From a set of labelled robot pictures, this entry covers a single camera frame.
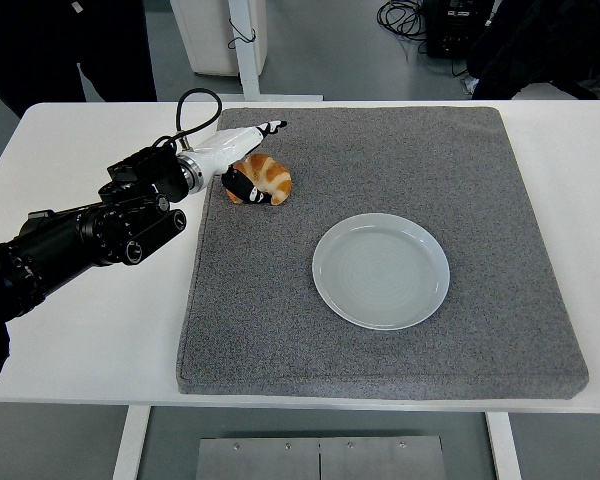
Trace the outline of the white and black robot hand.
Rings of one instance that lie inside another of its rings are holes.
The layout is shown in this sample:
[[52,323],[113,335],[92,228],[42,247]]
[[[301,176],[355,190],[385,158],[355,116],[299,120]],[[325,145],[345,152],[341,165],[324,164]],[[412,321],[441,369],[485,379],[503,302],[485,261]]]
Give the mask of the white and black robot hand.
[[205,189],[219,175],[235,203],[279,205],[290,195],[289,170],[267,154],[255,154],[269,134],[287,125],[285,121],[221,130],[197,147],[183,153],[182,163],[190,169],[189,190]]

